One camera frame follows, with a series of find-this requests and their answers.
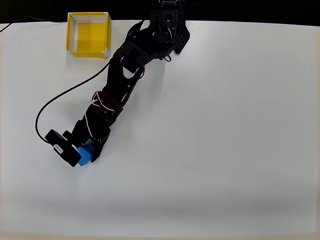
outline white tabletop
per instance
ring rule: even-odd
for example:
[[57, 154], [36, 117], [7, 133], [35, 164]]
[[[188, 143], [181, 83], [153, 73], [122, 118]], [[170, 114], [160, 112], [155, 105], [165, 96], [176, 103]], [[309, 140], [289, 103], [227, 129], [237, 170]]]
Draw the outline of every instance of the white tabletop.
[[[112, 53], [135, 22], [112, 22]], [[100, 158], [72, 168], [38, 138], [35, 118], [108, 60], [67, 55], [66, 26], [19, 23], [0, 34], [3, 230], [130, 237], [316, 230], [314, 27], [187, 22], [185, 49], [146, 66]], [[51, 104], [40, 132], [71, 131], [107, 73]]]

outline yellow bin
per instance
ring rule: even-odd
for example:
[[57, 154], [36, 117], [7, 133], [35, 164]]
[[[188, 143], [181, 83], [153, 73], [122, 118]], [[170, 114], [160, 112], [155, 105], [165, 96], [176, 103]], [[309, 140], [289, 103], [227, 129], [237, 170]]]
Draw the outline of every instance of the yellow bin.
[[110, 58], [111, 26], [107, 12], [69, 12], [66, 52], [77, 58]]

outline cable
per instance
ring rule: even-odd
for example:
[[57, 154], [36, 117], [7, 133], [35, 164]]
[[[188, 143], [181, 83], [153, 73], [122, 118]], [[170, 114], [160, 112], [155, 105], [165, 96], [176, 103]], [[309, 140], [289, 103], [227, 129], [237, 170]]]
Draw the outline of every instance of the cable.
[[101, 103], [101, 105], [102, 105], [105, 109], [110, 110], [110, 111], [113, 111], [113, 112], [115, 111], [115, 110], [113, 110], [113, 109], [111, 109], [111, 108], [108, 108], [106, 105], [104, 105], [104, 104], [102, 103], [98, 91], [96, 92], [96, 95], [97, 95], [97, 97], [98, 97], [98, 99], [99, 99], [99, 102]]
[[50, 144], [46, 139], [44, 139], [41, 134], [39, 133], [39, 130], [38, 130], [38, 120], [39, 120], [39, 117], [40, 117], [40, 114], [43, 112], [43, 110], [50, 104], [52, 103], [54, 100], [60, 98], [61, 96], [69, 93], [70, 91], [72, 91], [73, 89], [76, 89], [77, 87], [80, 87], [81, 85], [83, 84], [86, 84], [87, 82], [91, 81], [92, 79], [94, 79], [96, 76], [98, 76], [99, 74], [101, 74], [110, 64], [110, 61], [111, 59], [109, 60], [109, 62], [99, 71], [97, 72], [95, 75], [93, 75], [92, 77], [88, 78], [87, 80], [69, 88], [68, 90], [60, 93], [59, 95], [55, 96], [54, 98], [52, 98], [50, 101], [48, 101], [39, 111], [39, 113], [37, 114], [36, 118], [35, 118], [35, 131], [36, 131], [36, 134], [38, 134], [39, 138], [41, 138], [42, 141], [44, 141], [45, 143], [47, 144]]
[[41, 18], [37, 18], [37, 17], [33, 17], [33, 16], [20, 16], [18, 18], [16, 18], [15, 20], [13, 20], [12, 22], [10, 22], [7, 26], [5, 26], [4, 28], [2, 28], [0, 30], [0, 33], [2, 33], [5, 29], [7, 29], [11, 24], [14, 24], [16, 21], [20, 20], [20, 19], [24, 19], [24, 18], [29, 18], [29, 19], [35, 19], [35, 20], [40, 20], [42, 22], [51, 22], [51, 23], [65, 23], [66, 21], [48, 21], [45, 19], [41, 19]]
[[121, 103], [124, 101], [125, 97], [127, 96], [127, 92], [125, 93], [125, 95], [123, 96], [123, 98], [121, 99]]
[[89, 134], [90, 134], [90, 137], [93, 137], [92, 136], [92, 133], [91, 133], [91, 131], [90, 131], [90, 128], [89, 128], [89, 123], [88, 123], [88, 118], [87, 118], [87, 109], [88, 109], [88, 104], [91, 102], [91, 104], [92, 104], [92, 100], [89, 100], [88, 102], [87, 102], [87, 104], [85, 105], [85, 112], [84, 112], [84, 117], [85, 117], [85, 123], [86, 123], [86, 127], [88, 128], [88, 132], [89, 132]]
[[170, 37], [171, 37], [171, 40], [172, 40], [172, 33], [171, 33], [169, 28], [167, 28], [167, 29], [168, 29], [168, 32], [170, 33]]
[[94, 103], [95, 101], [98, 101], [97, 99], [94, 100], [94, 98], [96, 97], [96, 95], [97, 95], [97, 92], [95, 92], [95, 93], [93, 94], [93, 96], [92, 96], [92, 98], [91, 98], [91, 104], [92, 104], [93, 106], [95, 106], [95, 107], [101, 108], [99, 105], [97, 105], [97, 104]]

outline red and white wire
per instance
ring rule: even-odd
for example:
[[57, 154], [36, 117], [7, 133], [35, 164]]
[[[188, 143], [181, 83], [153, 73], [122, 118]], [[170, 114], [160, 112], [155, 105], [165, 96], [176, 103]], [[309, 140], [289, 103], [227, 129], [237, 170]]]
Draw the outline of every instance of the red and white wire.
[[171, 37], [171, 40], [172, 40], [172, 33], [171, 33], [171, 31], [170, 31], [169, 28], [167, 28], [167, 29], [168, 29], [168, 31], [169, 31], [169, 33], [170, 33], [170, 37]]
[[124, 101], [125, 97], [127, 96], [127, 92], [125, 93], [125, 95], [123, 96], [123, 98], [121, 99], [121, 103]]
[[88, 109], [88, 104], [90, 102], [92, 103], [92, 100], [88, 101], [87, 104], [85, 105], [84, 117], [85, 117], [85, 123], [86, 123], [86, 127], [88, 128], [89, 135], [90, 135], [90, 137], [93, 137], [93, 135], [92, 135], [92, 133], [90, 131], [90, 127], [89, 127], [89, 124], [88, 124], [88, 118], [87, 118], [87, 109]]
[[101, 108], [99, 105], [97, 105], [97, 104], [94, 103], [95, 101], [97, 101], [97, 100], [94, 100], [94, 98], [96, 97], [96, 95], [97, 95], [97, 92], [95, 92], [95, 93], [93, 94], [92, 99], [91, 99], [91, 100], [92, 100], [91, 104], [92, 104], [93, 106], [95, 106], [95, 107]]
[[91, 100], [92, 100], [92, 105], [94, 105], [95, 107], [99, 107], [99, 108], [100, 108], [99, 105], [97, 105], [97, 104], [94, 103], [94, 98], [95, 98], [96, 96], [98, 97], [98, 100], [99, 100], [100, 104], [101, 104], [105, 109], [110, 110], [110, 111], [113, 111], [113, 112], [115, 111], [115, 110], [107, 107], [106, 105], [104, 105], [104, 104], [102, 103], [102, 101], [101, 101], [101, 99], [100, 99], [100, 96], [99, 96], [99, 92], [97, 92], [97, 91], [96, 91], [96, 92], [93, 94], [93, 96], [92, 96], [92, 99], [91, 99]]

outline blue block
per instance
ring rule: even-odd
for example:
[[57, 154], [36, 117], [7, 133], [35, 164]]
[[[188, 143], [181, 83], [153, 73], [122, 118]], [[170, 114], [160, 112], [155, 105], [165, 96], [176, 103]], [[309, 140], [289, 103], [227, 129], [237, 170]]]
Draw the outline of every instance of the blue block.
[[81, 159], [78, 164], [82, 167], [86, 165], [91, 159], [94, 154], [94, 151], [88, 146], [83, 145], [77, 149], [77, 152], [81, 155]]

